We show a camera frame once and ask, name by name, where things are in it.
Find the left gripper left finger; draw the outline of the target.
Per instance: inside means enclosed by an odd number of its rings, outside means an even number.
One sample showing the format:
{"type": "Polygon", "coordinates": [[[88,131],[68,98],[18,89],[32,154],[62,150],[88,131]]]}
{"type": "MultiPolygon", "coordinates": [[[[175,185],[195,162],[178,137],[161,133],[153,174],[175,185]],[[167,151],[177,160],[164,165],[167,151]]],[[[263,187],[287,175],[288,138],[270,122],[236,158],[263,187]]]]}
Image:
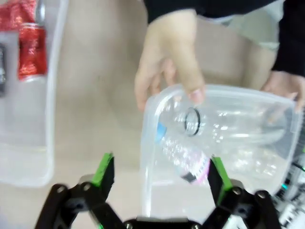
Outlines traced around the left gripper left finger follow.
{"type": "Polygon", "coordinates": [[[70,229],[77,215],[88,212],[99,229],[123,229],[124,223],[106,202],[114,184],[113,153],[104,154],[90,181],[72,188],[54,184],[36,222],[37,229],[70,229]]]}

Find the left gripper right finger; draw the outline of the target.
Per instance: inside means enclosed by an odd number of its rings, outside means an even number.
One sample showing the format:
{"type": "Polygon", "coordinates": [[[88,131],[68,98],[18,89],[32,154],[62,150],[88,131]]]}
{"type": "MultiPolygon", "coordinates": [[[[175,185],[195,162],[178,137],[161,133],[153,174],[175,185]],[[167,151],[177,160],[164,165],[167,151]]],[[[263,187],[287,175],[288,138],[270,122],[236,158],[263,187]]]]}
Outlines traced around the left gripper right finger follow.
{"type": "Polygon", "coordinates": [[[232,215],[240,217],[248,229],[281,227],[269,192],[258,190],[251,194],[234,186],[220,157],[210,159],[207,178],[215,209],[202,224],[203,229],[222,229],[232,215]]]}

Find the person's left hand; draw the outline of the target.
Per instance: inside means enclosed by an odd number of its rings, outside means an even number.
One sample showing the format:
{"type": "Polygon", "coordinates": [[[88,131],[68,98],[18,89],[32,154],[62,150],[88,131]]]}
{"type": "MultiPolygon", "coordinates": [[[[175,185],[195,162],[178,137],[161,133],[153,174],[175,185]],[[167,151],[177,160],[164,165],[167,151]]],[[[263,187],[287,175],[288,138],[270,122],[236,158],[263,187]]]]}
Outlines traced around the person's left hand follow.
{"type": "Polygon", "coordinates": [[[305,105],[305,78],[286,72],[271,71],[261,91],[295,100],[295,111],[305,105]]]}

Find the person's right hand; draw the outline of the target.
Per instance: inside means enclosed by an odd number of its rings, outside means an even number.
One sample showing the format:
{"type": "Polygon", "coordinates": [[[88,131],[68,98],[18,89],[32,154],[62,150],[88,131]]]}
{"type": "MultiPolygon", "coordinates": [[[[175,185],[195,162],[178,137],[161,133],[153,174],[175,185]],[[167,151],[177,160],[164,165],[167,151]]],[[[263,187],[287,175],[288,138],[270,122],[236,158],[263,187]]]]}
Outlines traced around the person's right hand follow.
{"type": "Polygon", "coordinates": [[[139,110],[149,95],[160,92],[161,78],[169,86],[179,78],[189,98],[204,100],[204,78],[195,55],[197,18],[195,10],[179,10],[149,24],[135,76],[134,92],[139,110]]]}

